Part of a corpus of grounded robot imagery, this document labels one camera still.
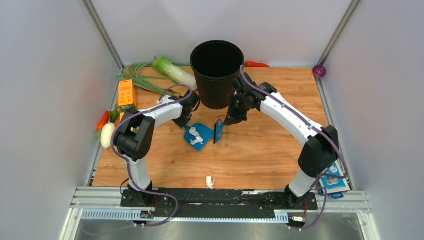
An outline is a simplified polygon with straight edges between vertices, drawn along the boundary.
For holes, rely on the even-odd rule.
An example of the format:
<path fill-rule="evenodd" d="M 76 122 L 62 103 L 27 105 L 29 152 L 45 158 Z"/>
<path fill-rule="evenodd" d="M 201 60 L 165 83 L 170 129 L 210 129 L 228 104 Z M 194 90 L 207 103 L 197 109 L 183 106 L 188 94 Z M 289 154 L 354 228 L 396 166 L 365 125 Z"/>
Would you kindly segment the paper scrap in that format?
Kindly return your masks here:
<path fill-rule="evenodd" d="M 200 136 L 196 136 L 195 139 L 190 140 L 190 144 L 193 146 L 196 144 L 204 145 L 204 139 Z"/>
<path fill-rule="evenodd" d="M 195 127 L 189 127 L 187 130 L 188 134 L 195 137 L 201 137 L 200 132 Z"/>

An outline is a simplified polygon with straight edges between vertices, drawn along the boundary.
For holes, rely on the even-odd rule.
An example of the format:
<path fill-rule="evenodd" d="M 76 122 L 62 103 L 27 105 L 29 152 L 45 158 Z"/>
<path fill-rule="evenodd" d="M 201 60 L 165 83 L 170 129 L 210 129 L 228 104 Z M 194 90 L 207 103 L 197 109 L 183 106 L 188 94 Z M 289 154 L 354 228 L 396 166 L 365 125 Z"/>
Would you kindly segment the blue plastic dustpan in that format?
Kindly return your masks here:
<path fill-rule="evenodd" d="M 185 129 L 183 139 L 198 152 L 201 151 L 214 136 L 214 131 L 200 122 L 194 123 L 191 126 L 185 125 L 183 128 Z"/>

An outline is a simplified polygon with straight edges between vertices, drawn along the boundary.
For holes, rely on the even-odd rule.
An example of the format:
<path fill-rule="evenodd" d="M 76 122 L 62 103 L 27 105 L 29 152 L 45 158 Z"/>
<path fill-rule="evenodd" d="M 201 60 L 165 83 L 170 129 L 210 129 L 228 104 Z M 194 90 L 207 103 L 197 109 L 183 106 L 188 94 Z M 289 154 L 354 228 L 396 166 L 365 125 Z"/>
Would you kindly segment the blue hand brush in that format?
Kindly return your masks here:
<path fill-rule="evenodd" d="M 225 124 L 221 119 L 218 119 L 214 125 L 214 136 L 213 136 L 213 143 L 216 144 L 221 140 L 221 137 L 223 135 L 223 131 L 225 128 Z"/>

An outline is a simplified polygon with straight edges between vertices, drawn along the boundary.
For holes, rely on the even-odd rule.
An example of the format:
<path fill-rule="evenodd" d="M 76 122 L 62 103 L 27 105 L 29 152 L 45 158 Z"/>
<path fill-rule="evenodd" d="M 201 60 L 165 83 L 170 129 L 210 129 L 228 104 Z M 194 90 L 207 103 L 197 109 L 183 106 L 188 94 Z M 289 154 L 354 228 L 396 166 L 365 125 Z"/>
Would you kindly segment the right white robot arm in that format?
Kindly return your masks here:
<path fill-rule="evenodd" d="M 235 92 L 223 124 L 231 126 L 247 120 L 247 113 L 256 109 L 285 128 L 300 144 L 299 171 L 286 187 L 286 205 L 299 209 L 305 195 L 317 184 L 319 177 L 340 158 L 338 131 L 322 126 L 293 107 L 275 87 L 267 82 L 256 85 L 247 73 L 232 82 Z"/>

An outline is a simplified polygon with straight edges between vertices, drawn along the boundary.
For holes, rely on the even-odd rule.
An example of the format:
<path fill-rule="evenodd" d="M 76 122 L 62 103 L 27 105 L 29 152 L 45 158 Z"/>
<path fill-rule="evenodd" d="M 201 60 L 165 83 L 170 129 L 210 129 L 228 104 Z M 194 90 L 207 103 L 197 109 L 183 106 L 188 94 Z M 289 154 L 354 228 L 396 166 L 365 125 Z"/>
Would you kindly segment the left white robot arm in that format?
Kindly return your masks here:
<path fill-rule="evenodd" d="M 154 107 L 127 111 L 114 130 L 112 150 L 125 161 L 130 188 L 136 191 L 133 200 L 140 207 L 149 206 L 153 196 L 170 197 L 169 194 L 152 191 L 153 183 L 148 173 L 147 155 L 155 128 L 169 121 L 183 128 L 199 104 L 199 95 L 191 90 L 184 96 L 161 96 Z"/>

